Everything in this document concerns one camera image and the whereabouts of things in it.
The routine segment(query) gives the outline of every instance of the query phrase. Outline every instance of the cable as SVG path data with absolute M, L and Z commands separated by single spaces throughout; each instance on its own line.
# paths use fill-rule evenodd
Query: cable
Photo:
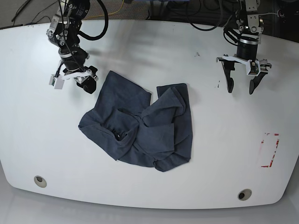
M 48 16 L 45 15 L 45 16 L 43 16 L 41 19 L 39 19 L 38 21 L 36 21 L 36 23 L 38 23 L 40 20 L 42 20 L 43 18 L 46 18 L 46 17 L 47 17 L 47 18 L 49 19 L 49 21 L 51 22 L 50 17 L 48 17 Z
M 229 1 L 229 0 L 225 0 L 226 2 L 229 2 L 229 3 L 232 3 L 232 4 L 237 4 L 239 3 L 239 0 L 236 0 L 236 1 Z
M 43 11 L 45 11 L 47 8 L 53 6 L 56 2 L 57 2 L 57 1 L 53 2 L 51 5 L 47 6 L 47 7 L 44 8 L 42 11 L 40 11 L 38 14 L 36 14 L 36 16 L 33 18 L 33 20 L 35 20 L 35 18 L 36 18 L 41 12 L 43 12 Z
M 166 8 L 167 8 L 167 10 L 173 12 L 173 13 L 176 14 L 176 15 L 186 16 L 186 14 L 181 14 L 181 13 L 177 13 L 177 12 L 173 11 L 172 9 L 169 8 L 169 5 L 168 5 L 168 4 L 167 4 Z M 197 13 L 199 13 L 200 10 L 201 10 L 201 2 L 199 1 L 199 8 L 198 8 L 198 10 L 197 10 L 195 13 L 190 14 L 190 15 L 188 15 L 188 16 L 194 16 L 194 15 L 196 15 Z
M 109 13 L 108 15 L 114 15 L 114 14 L 118 13 L 119 11 L 121 11 L 124 2 L 125 2 L 125 0 L 122 0 L 122 4 L 121 4 L 121 7 L 120 7 L 119 10 L 115 11 L 114 13 Z M 89 16 L 89 17 L 87 17 L 87 18 L 84 19 L 84 20 L 94 19 L 94 18 L 98 18 L 98 17 L 102 17 L 102 16 L 104 16 L 104 14 L 103 14 L 103 15 L 93 15 L 93 16 Z
M 233 15 L 230 15 L 230 17 L 229 17 L 229 19 L 228 19 L 228 21 L 224 24 L 224 26 L 223 27 L 226 27 L 227 25 L 228 25 L 228 23 L 229 23 L 229 21 L 231 20 L 231 18 L 233 17 Z
M 56 74 L 55 74 L 55 77 L 56 77 L 56 78 L 59 77 L 59 73 L 60 73 L 61 67 L 62 67 L 62 65 L 64 65 L 66 62 L 76 63 L 76 62 L 73 62 L 73 61 L 64 61 L 64 62 L 61 62 L 60 66 L 58 67 L 58 69 L 57 69 L 57 71 L 56 71 Z
M 12 18 L 12 21 L 15 21 L 16 18 L 19 16 L 19 14 L 25 9 L 25 7 L 31 2 L 32 0 L 26 0 L 21 7 L 17 10 L 17 12 L 15 13 L 14 17 Z
M 237 44 L 234 44 L 234 43 L 232 43 L 232 42 L 230 42 L 227 38 L 226 38 L 226 36 L 225 36 L 225 33 L 223 32 L 223 37 L 224 37 L 224 39 L 227 41 L 227 42 L 229 42 L 231 45 L 234 45 L 234 46 L 237 46 L 238 47 L 238 45 Z
M 214 29 L 216 29 L 216 28 L 221 24 L 222 19 L 223 19 L 222 0 L 219 0 L 219 6 L 220 6 L 220 18 L 219 18 L 218 23 L 217 23 L 215 26 L 213 26 L 212 28 L 209 28 L 209 29 L 202 29 L 202 28 L 199 28 L 199 27 L 195 26 L 195 25 L 190 21 L 190 19 L 189 19 L 189 16 L 188 16 L 188 5 L 187 5 L 187 7 L 186 7 L 186 17 L 187 17 L 187 20 L 188 20 L 188 22 L 191 24 L 191 26 L 193 26 L 194 28 L 196 28 L 196 29 L 198 29 L 198 30 L 200 30 L 200 31 L 211 31 L 211 30 L 214 30 Z
M 204 7 L 207 9 L 207 10 L 210 10 L 210 11 L 217 11 L 218 9 L 220 9 L 220 7 L 217 7 L 217 8 L 209 8 L 206 6 L 206 0 L 203 0 L 203 4 L 204 4 Z
M 181 5 L 186 4 L 187 2 L 186 1 L 180 1 L 180 2 L 173 1 L 173 3 L 176 4 L 176 5 L 181 6 Z
M 108 30 L 108 22 L 109 22 L 108 20 L 109 19 L 108 19 L 107 9 L 106 9 L 104 3 L 101 0 L 97 0 L 97 2 L 100 4 L 101 8 L 104 11 L 104 15 L 105 15 L 105 25 L 104 25 L 104 29 L 103 29 L 102 33 L 100 35 L 98 35 L 98 36 L 89 36 L 89 35 L 83 33 L 82 31 L 78 32 L 78 34 L 80 36 L 82 36 L 83 38 L 85 38 L 85 39 L 87 39 L 89 41 L 96 41 L 96 40 L 101 39 L 105 35 L 105 33 L 107 32 L 107 30 Z
M 223 0 L 223 2 L 228 2 L 228 3 L 232 3 L 233 5 L 234 4 L 236 4 L 236 3 L 238 3 L 238 2 L 230 2 L 230 1 L 227 1 L 227 0 Z M 229 13 L 229 14 L 235 14 L 235 12 L 234 11 L 231 11 L 230 9 L 228 9 L 226 6 L 225 6 L 225 4 L 223 4 L 222 5 L 222 7 L 223 7 L 223 11 L 226 11 L 227 13 Z
M 16 21 L 17 17 L 18 17 L 17 14 L 19 13 L 20 9 L 23 8 L 23 6 L 24 6 L 25 4 L 27 4 L 27 3 L 28 3 L 28 1 L 25 1 L 25 2 L 18 8 L 18 10 L 16 11 L 16 13 L 15 13 L 13 19 L 11 20 L 11 22 L 14 21 L 13 26 L 14 26 L 14 24 L 15 24 L 15 21 Z
M 263 13 L 263 14 L 258 14 L 258 15 L 277 15 L 278 16 L 278 13 Z
M 75 58 L 73 52 L 70 50 L 69 46 L 68 46 L 67 43 L 66 43 L 66 37 L 65 37 L 65 34 L 64 34 L 64 30 L 65 30 L 65 28 L 64 28 L 64 15 L 63 15 L 63 13 L 62 13 L 62 8 L 61 8 L 60 0 L 57 0 L 57 1 L 58 1 L 58 3 L 59 3 L 59 9 L 60 9 L 60 14 L 61 14 L 62 34 L 63 34 L 63 36 L 64 36 L 64 43 L 65 43 L 67 49 L 69 50 L 69 52 L 70 52 L 72 58 L 74 59 L 75 63 L 77 64 L 77 66 L 78 66 L 83 72 L 85 72 L 85 69 L 84 69 L 84 68 L 77 62 L 77 60 L 76 60 L 76 58 Z
M 145 20 L 149 20 L 150 19 L 150 11 L 148 10 L 148 17 L 146 17 Z

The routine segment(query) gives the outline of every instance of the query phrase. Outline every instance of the crumpled cloth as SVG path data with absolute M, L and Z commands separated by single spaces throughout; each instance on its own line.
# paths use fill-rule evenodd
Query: crumpled cloth
M 115 160 L 165 172 L 191 158 L 192 120 L 186 84 L 157 87 L 158 100 L 110 71 L 79 129 Z

